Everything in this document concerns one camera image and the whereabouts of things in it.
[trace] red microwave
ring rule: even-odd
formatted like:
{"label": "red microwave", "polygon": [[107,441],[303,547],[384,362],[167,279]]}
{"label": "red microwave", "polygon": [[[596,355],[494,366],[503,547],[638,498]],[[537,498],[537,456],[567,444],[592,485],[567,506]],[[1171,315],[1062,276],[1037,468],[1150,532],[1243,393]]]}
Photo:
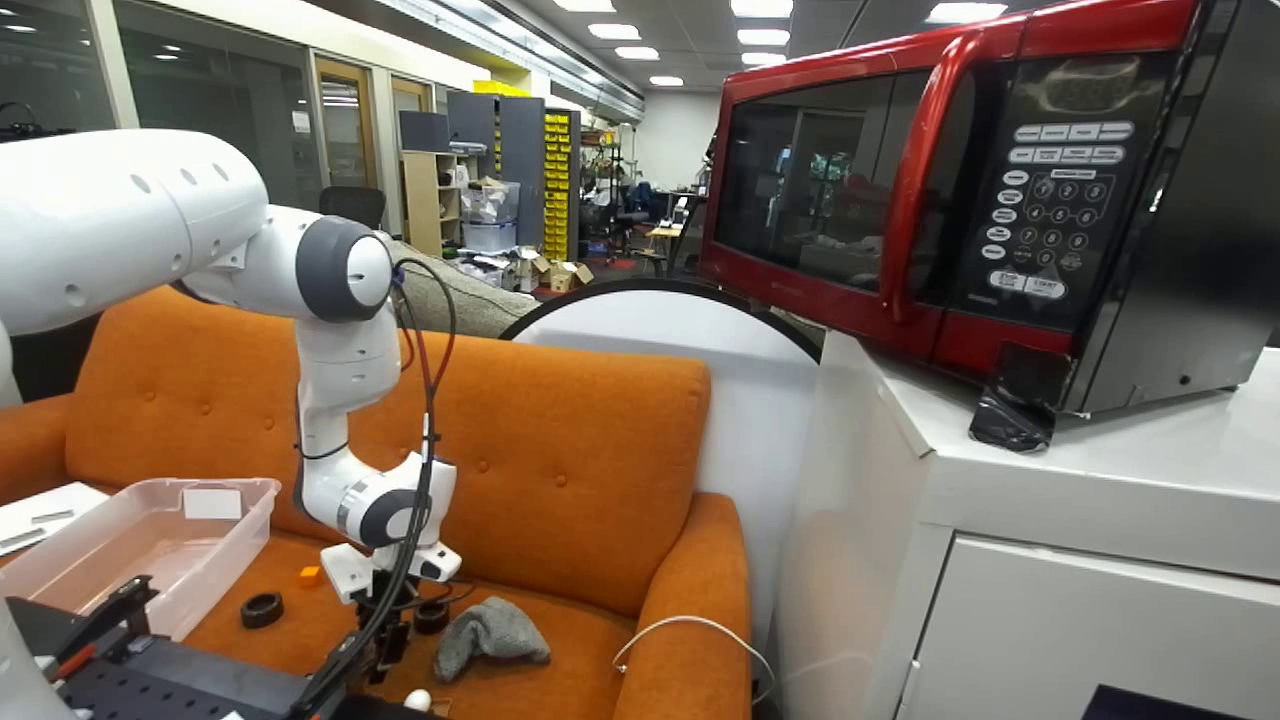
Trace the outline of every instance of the red microwave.
{"label": "red microwave", "polygon": [[1280,307],[1280,8],[1082,0],[742,72],[701,266],[985,381],[1008,449],[1238,387]]}

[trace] white cabinet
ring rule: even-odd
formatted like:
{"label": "white cabinet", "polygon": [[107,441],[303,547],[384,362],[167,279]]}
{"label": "white cabinet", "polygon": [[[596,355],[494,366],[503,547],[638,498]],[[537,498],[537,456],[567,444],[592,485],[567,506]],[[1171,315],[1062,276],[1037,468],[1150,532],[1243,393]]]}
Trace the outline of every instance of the white cabinet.
{"label": "white cabinet", "polygon": [[957,541],[906,720],[1087,720],[1137,706],[1280,716],[1280,589],[1213,573]]}
{"label": "white cabinet", "polygon": [[1102,720],[1120,690],[1280,720],[1280,355],[1042,456],[970,441],[973,406],[830,337],[779,551],[786,716]]}

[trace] orange couch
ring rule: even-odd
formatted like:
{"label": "orange couch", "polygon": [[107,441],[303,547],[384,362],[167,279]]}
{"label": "orange couch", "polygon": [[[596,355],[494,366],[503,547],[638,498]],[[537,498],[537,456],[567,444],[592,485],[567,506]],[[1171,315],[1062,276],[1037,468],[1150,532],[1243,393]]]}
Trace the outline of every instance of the orange couch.
{"label": "orange couch", "polygon": [[[0,498],[69,475],[126,488],[143,475],[275,475],[271,541],[186,641],[275,670],[315,670],[355,627],[300,567],[337,536],[297,506],[297,346],[271,315],[148,290],[103,312],[69,396],[0,412]],[[443,541],[463,555],[455,608],[503,594],[553,645],[548,664],[472,664],[432,680],[437,635],[416,635],[374,694],[427,689],[450,716],[753,716],[753,661],[725,630],[667,624],[714,615],[748,635],[748,561],[730,497],[698,492],[708,419],[698,361],[455,340],[437,396],[440,456],[459,468]],[[416,371],[351,414],[351,449],[391,468],[420,441]],[[285,590],[285,619],[239,627],[253,590]]]}

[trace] microwave control panel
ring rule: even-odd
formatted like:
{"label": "microwave control panel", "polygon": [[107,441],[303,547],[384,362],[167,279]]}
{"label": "microwave control panel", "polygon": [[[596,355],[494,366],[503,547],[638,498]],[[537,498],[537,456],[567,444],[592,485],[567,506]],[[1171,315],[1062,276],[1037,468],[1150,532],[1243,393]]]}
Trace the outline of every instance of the microwave control panel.
{"label": "microwave control panel", "polygon": [[1129,226],[1129,183],[1152,142],[1165,78],[1146,74],[1141,65],[1026,69],[970,223],[961,307],[1037,323],[1082,318]]}

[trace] microwave keypad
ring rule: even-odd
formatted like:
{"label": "microwave keypad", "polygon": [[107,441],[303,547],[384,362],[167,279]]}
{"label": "microwave keypad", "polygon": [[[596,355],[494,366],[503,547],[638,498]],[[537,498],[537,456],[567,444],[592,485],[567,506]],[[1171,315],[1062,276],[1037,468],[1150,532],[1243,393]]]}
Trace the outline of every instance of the microwave keypad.
{"label": "microwave keypad", "polygon": [[991,205],[976,235],[970,300],[1054,307],[1087,289],[1102,258],[1106,214],[1129,160],[1133,125],[1017,125]]}

